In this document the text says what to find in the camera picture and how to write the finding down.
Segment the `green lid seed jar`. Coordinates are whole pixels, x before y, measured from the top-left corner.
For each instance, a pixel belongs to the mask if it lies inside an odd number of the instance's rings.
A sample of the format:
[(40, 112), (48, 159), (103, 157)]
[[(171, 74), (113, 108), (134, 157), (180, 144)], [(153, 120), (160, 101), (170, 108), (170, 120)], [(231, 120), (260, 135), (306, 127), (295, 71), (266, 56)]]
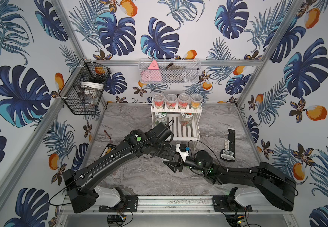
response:
[(154, 112), (154, 124), (158, 125), (159, 123), (167, 124), (167, 112)]

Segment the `red label lid jar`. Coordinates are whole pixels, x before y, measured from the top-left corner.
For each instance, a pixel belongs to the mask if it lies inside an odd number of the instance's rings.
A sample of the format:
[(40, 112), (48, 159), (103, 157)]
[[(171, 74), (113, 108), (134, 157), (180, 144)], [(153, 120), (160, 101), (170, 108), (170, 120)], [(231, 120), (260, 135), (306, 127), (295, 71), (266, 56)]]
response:
[(192, 119), (194, 117), (193, 113), (181, 113), (180, 124), (183, 127), (190, 126), (192, 124)]

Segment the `clear seed container red label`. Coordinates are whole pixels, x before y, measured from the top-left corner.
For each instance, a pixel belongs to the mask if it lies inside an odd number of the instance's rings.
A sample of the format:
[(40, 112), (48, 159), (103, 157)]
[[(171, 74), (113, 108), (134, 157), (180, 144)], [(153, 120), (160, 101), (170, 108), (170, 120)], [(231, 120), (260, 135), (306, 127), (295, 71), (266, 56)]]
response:
[(189, 105), (190, 97), (188, 94), (182, 93), (178, 95), (178, 107), (180, 109), (186, 109)]

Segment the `clear seed container orange label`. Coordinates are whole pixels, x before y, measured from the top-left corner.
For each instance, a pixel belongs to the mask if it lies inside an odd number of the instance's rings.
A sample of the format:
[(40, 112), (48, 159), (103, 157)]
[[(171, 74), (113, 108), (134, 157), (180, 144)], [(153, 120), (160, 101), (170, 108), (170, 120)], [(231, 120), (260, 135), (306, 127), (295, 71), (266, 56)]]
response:
[(192, 94), (190, 99), (191, 99), (191, 104), (190, 104), (191, 108), (192, 109), (199, 109), (200, 106), (201, 106), (202, 100), (203, 100), (202, 95)]

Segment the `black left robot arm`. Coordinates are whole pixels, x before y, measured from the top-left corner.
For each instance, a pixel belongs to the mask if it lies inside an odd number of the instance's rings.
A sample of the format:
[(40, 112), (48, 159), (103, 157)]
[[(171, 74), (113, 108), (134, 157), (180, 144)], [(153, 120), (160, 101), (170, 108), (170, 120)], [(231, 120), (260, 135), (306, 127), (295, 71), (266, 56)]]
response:
[(157, 156), (172, 161), (176, 148), (166, 140), (173, 139), (169, 125), (159, 123), (147, 132), (132, 130), (108, 154), (92, 164), (79, 169), (66, 170), (63, 179), (70, 199), (73, 212), (82, 213), (97, 201), (112, 210), (124, 207), (126, 197), (118, 187), (114, 189), (102, 188), (98, 184), (124, 164), (134, 161), (143, 155)]

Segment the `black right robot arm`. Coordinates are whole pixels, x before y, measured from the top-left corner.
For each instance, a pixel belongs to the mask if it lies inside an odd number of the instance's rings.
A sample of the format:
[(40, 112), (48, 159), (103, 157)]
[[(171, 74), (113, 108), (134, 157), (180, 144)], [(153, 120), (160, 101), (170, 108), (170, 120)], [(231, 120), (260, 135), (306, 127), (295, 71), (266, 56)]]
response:
[(296, 182), (266, 162), (248, 168), (223, 167), (213, 163), (209, 153), (201, 150), (193, 157), (179, 157), (176, 162), (165, 160), (163, 163), (173, 172), (181, 172), (184, 167), (198, 170), (212, 184), (232, 183), (257, 188), (271, 205), (283, 211), (293, 211), (298, 195)]

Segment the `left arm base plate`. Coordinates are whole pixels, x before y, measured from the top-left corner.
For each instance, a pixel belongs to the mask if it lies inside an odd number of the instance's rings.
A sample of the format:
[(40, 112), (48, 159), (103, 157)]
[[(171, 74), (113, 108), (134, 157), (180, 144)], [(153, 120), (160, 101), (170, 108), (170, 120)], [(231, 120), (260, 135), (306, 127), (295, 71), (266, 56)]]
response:
[(100, 188), (100, 190), (99, 198), (97, 199), (99, 212), (137, 212), (137, 196), (125, 195), (119, 187), (113, 189)]

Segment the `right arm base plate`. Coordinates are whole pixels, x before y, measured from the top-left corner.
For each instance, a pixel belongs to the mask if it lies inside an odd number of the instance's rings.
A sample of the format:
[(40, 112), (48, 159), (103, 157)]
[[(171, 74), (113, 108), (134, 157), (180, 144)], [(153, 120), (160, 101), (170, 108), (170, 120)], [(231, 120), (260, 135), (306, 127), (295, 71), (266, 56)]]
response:
[(215, 212), (245, 212), (246, 207), (240, 205), (235, 201), (235, 193), (238, 190), (238, 187), (231, 189), (229, 195), (217, 195), (212, 197), (213, 207)]

